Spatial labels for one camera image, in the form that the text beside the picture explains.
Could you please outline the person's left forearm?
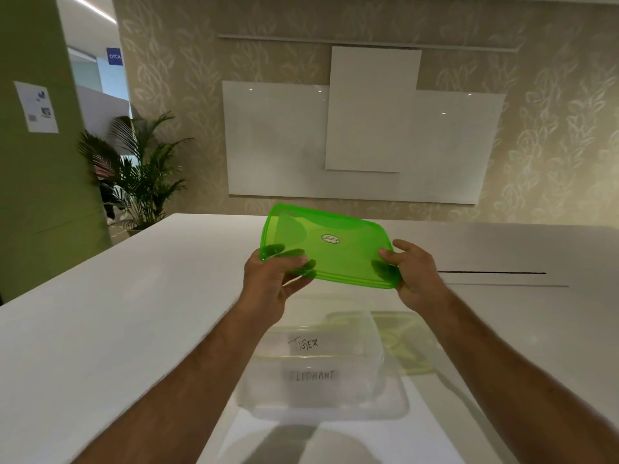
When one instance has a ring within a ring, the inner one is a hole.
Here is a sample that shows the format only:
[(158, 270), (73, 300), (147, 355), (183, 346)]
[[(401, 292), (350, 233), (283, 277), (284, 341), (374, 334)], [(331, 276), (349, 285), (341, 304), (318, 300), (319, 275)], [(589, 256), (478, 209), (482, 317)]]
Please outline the person's left forearm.
[(259, 340), (281, 315), (236, 303), (71, 464), (196, 464)]

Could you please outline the ceiling light strip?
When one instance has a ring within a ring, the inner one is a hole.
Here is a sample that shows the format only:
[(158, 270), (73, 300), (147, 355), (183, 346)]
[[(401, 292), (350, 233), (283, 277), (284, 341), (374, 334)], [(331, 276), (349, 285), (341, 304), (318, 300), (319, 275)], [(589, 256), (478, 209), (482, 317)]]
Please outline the ceiling light strip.
[(108, 12), (102, 10), (101, 8), (97, 7), (96, 5), (93, 5), (88, 0), (72, 0), (72, 1), (74, 1), (75, 3), (77, 3), (77, 4), (81, 5), (81, 6), (84, 6), (85, 8), (87, 8), (91, 12), (97, 14), (98, 16), (101, 16), (106, 21), (111, 22), (113, 24), (118, 24), (118, 22), (116, 21), (116, 18), (114, 16), (112, 16)]

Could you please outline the person's right hand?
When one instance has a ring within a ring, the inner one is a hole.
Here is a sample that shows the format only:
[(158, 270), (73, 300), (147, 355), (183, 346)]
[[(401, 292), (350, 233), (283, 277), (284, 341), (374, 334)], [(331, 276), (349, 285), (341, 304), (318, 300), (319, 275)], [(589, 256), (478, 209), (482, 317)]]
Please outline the person's right hand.
[(400, 300), (412, 311), (427, 317), (444, 310), (456, 298), (440, 277), (434, 258), (421, 247), (395, 239), (392, 245), (403, 252), (396, 287)]

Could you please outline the person's right forearm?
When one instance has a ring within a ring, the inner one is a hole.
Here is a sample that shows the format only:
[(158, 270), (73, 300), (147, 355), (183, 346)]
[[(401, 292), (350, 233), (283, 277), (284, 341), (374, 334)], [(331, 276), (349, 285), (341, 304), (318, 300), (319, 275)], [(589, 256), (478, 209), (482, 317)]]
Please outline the person's right forearm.
[(450, 289), (420, 313), (520, 464), (619, 464), (619, 432)]

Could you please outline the small white board panel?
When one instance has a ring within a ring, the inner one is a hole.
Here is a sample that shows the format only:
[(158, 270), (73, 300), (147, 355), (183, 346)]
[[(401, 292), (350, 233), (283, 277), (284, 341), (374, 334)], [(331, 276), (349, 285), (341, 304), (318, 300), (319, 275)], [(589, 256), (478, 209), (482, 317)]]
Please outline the small white board panel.
[(415, 49), (332, 48), (326, 169), (399, 172), (421, 60)]

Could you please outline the potted palm plant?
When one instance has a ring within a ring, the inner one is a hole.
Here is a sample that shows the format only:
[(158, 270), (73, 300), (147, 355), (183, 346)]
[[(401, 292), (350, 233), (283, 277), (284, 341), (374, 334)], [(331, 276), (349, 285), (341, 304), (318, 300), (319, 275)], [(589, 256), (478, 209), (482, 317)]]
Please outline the potted palm plant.
[(174, 118), (170, 111), (155, 119), (118, 116), (107, 138), (88, 130), (81, 133), (78, 150), (103, 190), (103, 206), (126, 215), (122, 224), (130, 236), (163, 220), (167, 201), (185, 189), (186, 179), (174, 159), (193, 139), (166, 141), (158, 136), (159, 128)]

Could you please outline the green translucent plastic lid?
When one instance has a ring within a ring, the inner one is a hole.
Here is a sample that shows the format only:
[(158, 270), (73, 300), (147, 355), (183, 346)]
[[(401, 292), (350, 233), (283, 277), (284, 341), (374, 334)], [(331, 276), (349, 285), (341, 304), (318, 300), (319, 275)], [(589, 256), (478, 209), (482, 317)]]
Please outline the green translucent plastic lid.
[(291, 273), (346, 285), (392, 289), (398, 268), (383, 261), (380, 249), (392, 250), (379, 224), (279, 203), (270, 210), (260, 238), (260, 258), (306, 256), (308, 263)]

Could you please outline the person's left hand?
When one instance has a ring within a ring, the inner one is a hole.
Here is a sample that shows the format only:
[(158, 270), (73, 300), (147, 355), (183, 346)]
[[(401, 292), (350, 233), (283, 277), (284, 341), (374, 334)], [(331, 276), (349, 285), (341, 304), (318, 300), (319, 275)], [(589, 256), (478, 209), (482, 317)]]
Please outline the person's left hand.
[(313, 277), (314, 262), (298, 270), (269, 270), (251, 266), (252, 255), (260, 255), (262, 260), (270, 257), (306, 256), (302, 251), (293, 251), (280, 256), (279, 248), (270, 249), (270, 255), (264, 258), (265, 251), (256, 249), (244, 265), (243, 289), (236, 303), (251, 324), (261, 331), (266, 331), (283, 316), (288, 299), (308, 286)]

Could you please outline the small clear plastic container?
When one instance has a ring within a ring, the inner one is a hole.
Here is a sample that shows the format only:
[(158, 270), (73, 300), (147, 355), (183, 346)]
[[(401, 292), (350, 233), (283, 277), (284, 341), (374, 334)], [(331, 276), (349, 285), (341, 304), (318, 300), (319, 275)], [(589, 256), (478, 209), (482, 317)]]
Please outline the small clear plastic container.
[(305, 296), (260, 340), (243, 376), (256, 407), (335, 408), (374, 395), (384, 349), (369, 309), (337, 296)]

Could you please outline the large clear plastic container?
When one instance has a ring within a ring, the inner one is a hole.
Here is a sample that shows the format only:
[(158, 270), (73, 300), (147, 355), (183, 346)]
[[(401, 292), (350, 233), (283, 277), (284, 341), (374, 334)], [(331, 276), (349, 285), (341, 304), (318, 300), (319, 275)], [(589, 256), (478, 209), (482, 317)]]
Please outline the large clear plastic container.
[(391, 359), (253, 359), (236, 388), (236, 403), (259, 420), (282, 424), (398, 419), (409, 401)]

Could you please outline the white paper poster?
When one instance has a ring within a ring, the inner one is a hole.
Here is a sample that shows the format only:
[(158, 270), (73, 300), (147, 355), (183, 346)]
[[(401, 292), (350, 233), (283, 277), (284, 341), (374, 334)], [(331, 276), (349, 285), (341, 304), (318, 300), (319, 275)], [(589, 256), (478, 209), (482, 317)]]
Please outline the white paper poster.
[(28, 132), (58, 134), (58, 124), (50, 95), (44, 86), (14, 81), (24, 111)]

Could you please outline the large glass whiteboard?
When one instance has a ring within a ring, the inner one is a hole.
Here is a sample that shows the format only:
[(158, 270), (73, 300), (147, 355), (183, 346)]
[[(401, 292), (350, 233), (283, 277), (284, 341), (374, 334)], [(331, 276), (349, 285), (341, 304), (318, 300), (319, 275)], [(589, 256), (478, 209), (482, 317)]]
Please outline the large glass whiteboard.
[(228, 193), (476, 205), (506, 94), (417, 90), (402, 145), (326, 168), (329, 86), (222, 81)]

